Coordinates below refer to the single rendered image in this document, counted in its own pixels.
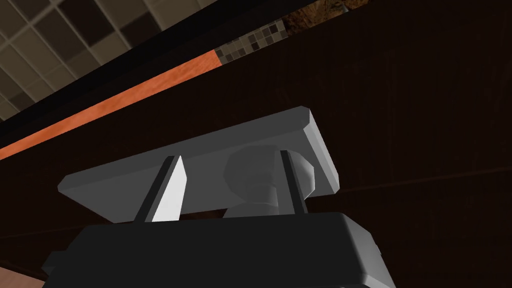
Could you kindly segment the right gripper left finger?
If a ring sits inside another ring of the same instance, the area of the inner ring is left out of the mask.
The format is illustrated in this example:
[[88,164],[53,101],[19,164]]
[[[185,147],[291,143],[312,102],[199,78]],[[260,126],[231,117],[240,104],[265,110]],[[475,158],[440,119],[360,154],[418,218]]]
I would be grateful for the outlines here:
[[187,174],[181,156],[168,156],[159,168],[134,221],[179,220],[186,184]]

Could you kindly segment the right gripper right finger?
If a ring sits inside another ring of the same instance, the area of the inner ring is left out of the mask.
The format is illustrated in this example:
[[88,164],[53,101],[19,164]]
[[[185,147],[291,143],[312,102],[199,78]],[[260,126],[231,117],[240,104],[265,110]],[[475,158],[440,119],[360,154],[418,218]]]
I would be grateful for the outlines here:
[[283,164],[287,189],[289,190],[293,213],[296,215],[306,214],[308,210],[303,199],[299,178],[295,171],[291,153],[288,150],[280,150],[279,153]]

